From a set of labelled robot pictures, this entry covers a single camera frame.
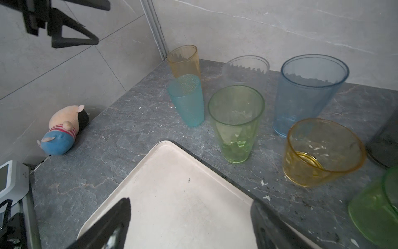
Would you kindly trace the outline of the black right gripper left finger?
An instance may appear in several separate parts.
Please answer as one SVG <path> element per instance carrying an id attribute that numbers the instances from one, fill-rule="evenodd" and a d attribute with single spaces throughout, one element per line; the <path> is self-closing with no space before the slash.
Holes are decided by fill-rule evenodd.
<path id="1" fill-rule="evenodd" d="M 130 199 L 122 198 L 69 248 L 123 249 L 130 221 Z"/>

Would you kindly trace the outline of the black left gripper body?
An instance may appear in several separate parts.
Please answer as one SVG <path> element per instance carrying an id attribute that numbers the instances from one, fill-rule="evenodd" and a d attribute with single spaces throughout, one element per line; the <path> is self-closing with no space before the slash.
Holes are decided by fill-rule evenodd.
<path id="1" fill-rule="evenodd" d="M 87 6 L 94 9 L 109 11 L 110 1 L 97 0 L 66 0 L 67 2 Z M 14 9 L 23 15 L 26 31 L 38 36 L 38 29 L 44 29 L 55 17 L 52 17 L 52 1 L 1 1 L 1 5 Z"/>

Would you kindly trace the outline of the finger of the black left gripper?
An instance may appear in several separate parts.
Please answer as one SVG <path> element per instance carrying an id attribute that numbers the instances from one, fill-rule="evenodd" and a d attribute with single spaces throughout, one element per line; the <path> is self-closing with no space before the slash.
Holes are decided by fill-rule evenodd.
<path id="1" fill-rule="evenodd" d="M 53 48 L 97 45 L 99 39 L 57 8 L 50 11 L 49 36 Z"/>

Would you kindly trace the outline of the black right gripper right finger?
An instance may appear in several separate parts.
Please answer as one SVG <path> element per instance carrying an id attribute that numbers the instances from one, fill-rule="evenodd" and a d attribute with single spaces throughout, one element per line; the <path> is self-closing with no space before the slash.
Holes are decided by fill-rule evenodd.
<path id="1" fill-rule="evenodd" d="M 250 216 L 259 249 L 310 249 L 278 215 L 263 202 L 255 199 Z"/>

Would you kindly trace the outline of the beige plastic tray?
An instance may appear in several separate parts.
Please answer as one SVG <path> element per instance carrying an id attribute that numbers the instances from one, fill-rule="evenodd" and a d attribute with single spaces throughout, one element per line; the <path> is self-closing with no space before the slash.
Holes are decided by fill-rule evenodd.
<path id="1" fill-rule="evenodd" d="M 257 248 L 253 198 L 170 141 L 150 150 L 88 218 L 77 239 L 122 198 L 131 204 L 123 249 Z"/>

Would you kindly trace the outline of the tall green plastic cup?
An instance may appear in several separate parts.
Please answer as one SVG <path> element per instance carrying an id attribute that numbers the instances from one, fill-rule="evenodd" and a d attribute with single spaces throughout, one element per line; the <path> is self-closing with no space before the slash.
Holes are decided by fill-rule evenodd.
<path id="1" fill-rule="evenodd" d="M 228 162 L 239 164 L 249 158 L 264 110 L 263 96 L 248 86 L 225 87 L 210 98 L 208 112 Z"/>

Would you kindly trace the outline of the tall amber plastic cup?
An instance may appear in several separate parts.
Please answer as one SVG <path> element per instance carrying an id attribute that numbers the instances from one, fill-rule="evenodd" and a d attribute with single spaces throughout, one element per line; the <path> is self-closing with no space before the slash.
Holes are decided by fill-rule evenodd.
<path id="1" fill-rule="evenodd" d="M 192 74 L 201 78 L 198 49 L 195 45 L 184 45 L 171 51 L 167 61 L 175 78 Z"/>

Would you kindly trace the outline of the clear plastic cup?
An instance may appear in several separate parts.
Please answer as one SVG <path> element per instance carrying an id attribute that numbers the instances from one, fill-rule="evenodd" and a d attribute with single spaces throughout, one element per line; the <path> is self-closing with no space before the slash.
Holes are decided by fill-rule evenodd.
<path id="1" fill-rule="evenodd" d="M 223 85 L 243 85 L 262 92 L 268 80 L 269 70 L 269 62 L 260 56 L 240 56 L 222 67 Z"/>

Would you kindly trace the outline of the short amber plastic cup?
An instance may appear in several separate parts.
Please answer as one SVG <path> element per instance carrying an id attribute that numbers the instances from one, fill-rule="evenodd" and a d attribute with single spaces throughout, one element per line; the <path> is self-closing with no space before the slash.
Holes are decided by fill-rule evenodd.
<path id="1" fill-rule="evenodd" d="M 282 165 L 289 180 L 315 187 L 358 170 L 365 159 L 365 146 L 351 130 L 330 120 L 309 118 L 289 129 Z"/>

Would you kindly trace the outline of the pink boy plush doll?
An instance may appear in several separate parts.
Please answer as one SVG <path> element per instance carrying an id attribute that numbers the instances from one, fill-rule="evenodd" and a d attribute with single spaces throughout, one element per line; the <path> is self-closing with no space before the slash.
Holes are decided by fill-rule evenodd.
<path id="1" fill-rule="evenodd" d="M 79 131 L 88 124 L 89 115 L 84 105 L 67 106 L 51 117 L 49 131 L 37 144 L 49 155 L 63 155 L 73 147 Z"/>

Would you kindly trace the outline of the short green plastic cup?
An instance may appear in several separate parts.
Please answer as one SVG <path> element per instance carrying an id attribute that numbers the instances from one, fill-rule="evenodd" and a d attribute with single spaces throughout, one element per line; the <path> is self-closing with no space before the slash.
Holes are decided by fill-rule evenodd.
<path id="1" fill-rule="evenodd" d="M 348 205 L 356 228 L 382 249 L 398 247 L 398 168 L 371 182 Z"/>

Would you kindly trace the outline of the dark grey plastic cup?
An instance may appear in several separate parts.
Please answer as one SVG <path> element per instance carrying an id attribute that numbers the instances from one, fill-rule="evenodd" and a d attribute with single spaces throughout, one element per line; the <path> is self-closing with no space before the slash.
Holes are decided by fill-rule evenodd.
<path id="1" fill-rule="evenodd" d="M 366 143 L 368 158 L 379 167 L 398 166 L 398 109 Z"/>

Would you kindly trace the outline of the teal plastic cup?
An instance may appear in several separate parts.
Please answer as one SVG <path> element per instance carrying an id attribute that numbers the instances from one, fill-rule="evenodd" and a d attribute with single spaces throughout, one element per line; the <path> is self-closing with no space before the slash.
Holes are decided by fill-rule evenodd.
<path id="1" fill-rule="evenodd" d="M 187 126 L 197 127 L 204 121 L 204 99 L 198 76 L 182 75 L 170 82 L 167 91 Z"/>

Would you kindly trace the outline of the blue plastic cup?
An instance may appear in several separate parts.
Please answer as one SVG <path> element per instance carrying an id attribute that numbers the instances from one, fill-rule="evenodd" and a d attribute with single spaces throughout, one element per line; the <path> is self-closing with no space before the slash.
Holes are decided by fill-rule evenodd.
<path id="1" fill-rule="evenodd" d="M 318 117 L 349 74 L 345 62 L 328 55 L 306 54 L 287 60 L 277 84 L 274 131 L 285 138 L 296 122 Z"/>

